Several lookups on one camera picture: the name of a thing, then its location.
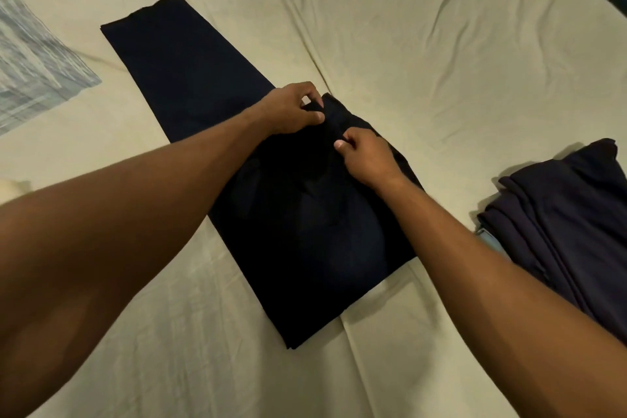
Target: bed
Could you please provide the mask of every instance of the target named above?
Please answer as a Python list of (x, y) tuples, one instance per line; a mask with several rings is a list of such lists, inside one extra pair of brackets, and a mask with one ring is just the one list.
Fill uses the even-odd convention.
[[(99, 27), (157, 0), (24, 0), (102, 83), (0, 136), (32, 188), (167, 139)], [(187, 0), (271, 82), (369, 120), (469, 228), (494, 179), (627, 146), (627, 19), (607, 0)], [(625, 162), (626, 150), (619, 151)], [(286, 350), (208, 220), (37, 417), (513, 417), (419, 260)]]

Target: wrinkled sheet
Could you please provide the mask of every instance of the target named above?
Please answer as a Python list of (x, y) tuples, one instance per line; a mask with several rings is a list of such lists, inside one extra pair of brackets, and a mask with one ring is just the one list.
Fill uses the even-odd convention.
[[(40, 188), (165, 144), (99, 33), (156, 0), (24, 1), (102, 84), (3, 135), (0, 176)], [(469, 227), (504, 171), (627, 145), (627, 20), (606, 0), (187, 1), (275, 85), (376, 122)], [(418, 260), (287, 351), (208, 220), (35, 415), (515, 416)]]

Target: person's right hand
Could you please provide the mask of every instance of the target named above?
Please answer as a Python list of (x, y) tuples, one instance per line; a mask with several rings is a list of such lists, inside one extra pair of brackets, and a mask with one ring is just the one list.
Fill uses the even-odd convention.
[(333, 146), (344, 157), (349, 173), (362, 184), (378, 192), (383, 184), (405, 178), (383, 137), (370, 129), (349, 128), (344, 138), (349, 142), (339, 139)]

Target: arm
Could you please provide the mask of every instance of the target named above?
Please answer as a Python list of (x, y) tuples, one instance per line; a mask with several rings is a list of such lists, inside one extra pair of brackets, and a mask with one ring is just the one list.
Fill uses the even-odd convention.
[(349, 172), (396, 215), (466, 344), (523, 417), (624, 417), (627, 349), (492, 251), (398, 169), (367, 129), (336, 141)]
[(0, 415), (22, 417), (76, 372), (176, 256), (267, 136), (324, 121), (313, 84), (161, 149), (0, 207)]

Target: person's left hand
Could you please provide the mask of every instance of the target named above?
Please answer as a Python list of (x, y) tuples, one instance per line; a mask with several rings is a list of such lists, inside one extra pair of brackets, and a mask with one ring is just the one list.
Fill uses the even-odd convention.
[(324, 106), (314, 84), (305, 81), (273, 89), (250, 109), (267, 121), (270, 134), (291, 134), (324, 122), (323, 113), (301, 109), (304, 96)]

